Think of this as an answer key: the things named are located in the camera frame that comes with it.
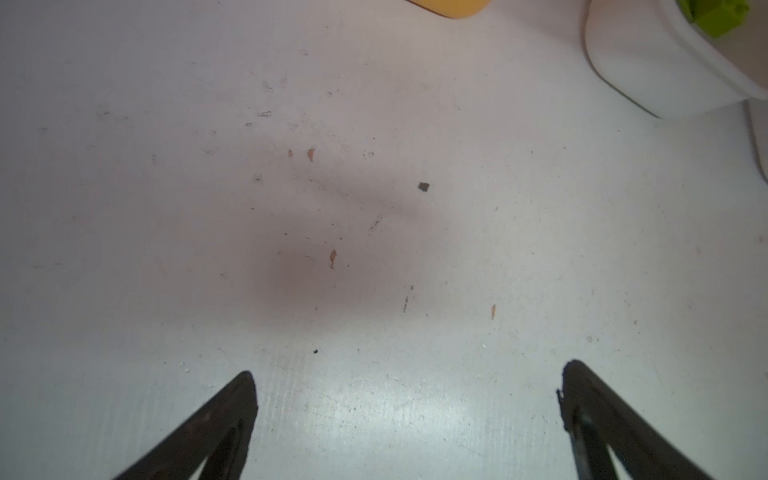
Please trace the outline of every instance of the yellow object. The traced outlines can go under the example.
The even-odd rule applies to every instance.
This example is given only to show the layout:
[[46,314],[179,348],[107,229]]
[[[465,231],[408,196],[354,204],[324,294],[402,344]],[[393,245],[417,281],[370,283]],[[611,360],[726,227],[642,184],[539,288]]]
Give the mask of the yellow object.
[[427,10],[450,18],[464,18],[480,12],[491,0],[411,0]]

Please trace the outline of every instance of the white plastic bin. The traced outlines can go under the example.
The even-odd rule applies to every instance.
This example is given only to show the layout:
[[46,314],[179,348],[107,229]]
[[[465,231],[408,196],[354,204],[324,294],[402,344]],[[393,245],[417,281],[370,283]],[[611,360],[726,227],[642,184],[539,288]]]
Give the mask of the white plastic bin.
[[598,73],[662,118],[768,98],[768,0],[717,40],[675,0],[592,0],[584,38]]

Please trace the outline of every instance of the lime green block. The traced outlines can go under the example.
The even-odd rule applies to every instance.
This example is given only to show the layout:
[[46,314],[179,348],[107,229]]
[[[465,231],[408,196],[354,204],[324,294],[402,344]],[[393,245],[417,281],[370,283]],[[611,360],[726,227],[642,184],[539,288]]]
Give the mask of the lime green block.
[[694,23],[712,38],[741,25],[750,10],[746,0],[695,0],[691,7]]

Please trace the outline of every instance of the green object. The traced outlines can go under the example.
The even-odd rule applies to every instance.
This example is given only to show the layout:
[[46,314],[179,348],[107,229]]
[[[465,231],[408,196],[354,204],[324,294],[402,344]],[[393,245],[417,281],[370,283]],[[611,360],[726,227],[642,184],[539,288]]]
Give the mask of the green object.
[[741,25],[750,10],[746,0],[688,0],[694,23],[717,38]]

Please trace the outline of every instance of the white table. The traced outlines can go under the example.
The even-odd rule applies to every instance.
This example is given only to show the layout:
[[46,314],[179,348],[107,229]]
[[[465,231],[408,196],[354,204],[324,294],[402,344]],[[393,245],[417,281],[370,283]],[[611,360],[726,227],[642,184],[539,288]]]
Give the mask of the white table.
[[244,478],[575,478],[579,358],[763,478],[743,110],[648,116],[584,7],[4,2],[0,476],[110,478],[248,369]]

